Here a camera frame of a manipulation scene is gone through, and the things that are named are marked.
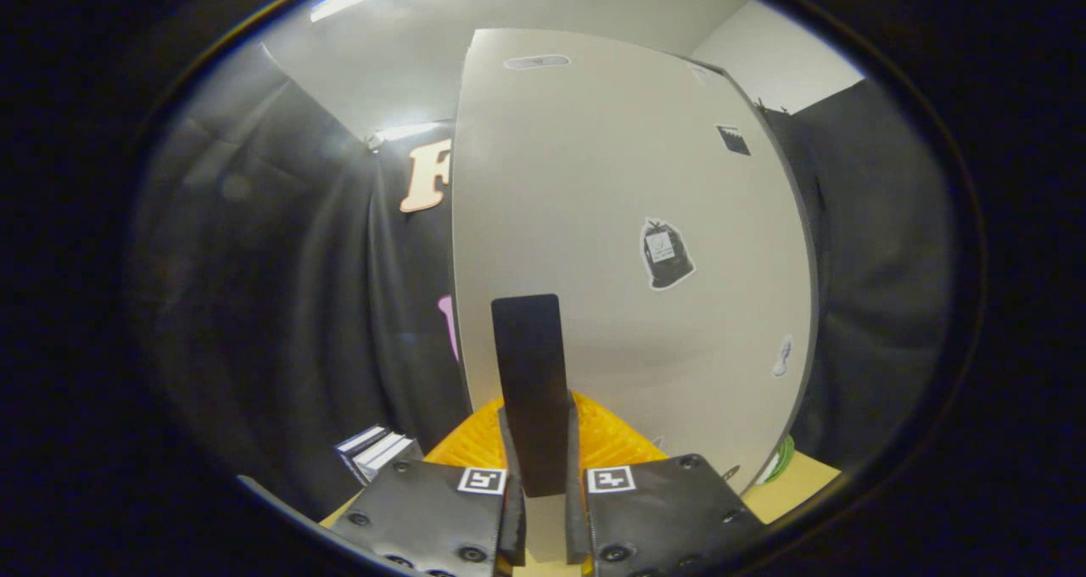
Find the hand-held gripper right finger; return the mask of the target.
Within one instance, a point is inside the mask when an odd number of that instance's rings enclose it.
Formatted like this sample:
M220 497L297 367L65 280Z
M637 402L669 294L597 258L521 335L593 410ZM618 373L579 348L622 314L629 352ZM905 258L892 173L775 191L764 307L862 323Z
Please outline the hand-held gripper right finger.
M565 543L583 576L729 572L763 519L707 457L668 457L599 403L569 396Z

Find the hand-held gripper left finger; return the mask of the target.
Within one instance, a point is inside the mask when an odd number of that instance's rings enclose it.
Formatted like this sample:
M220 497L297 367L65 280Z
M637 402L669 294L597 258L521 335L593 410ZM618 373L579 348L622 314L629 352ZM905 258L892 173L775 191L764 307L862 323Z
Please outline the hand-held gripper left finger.
M393 457L329 528L428 576L512 576L526 565L523 485L504 402L493 400L425 457Z

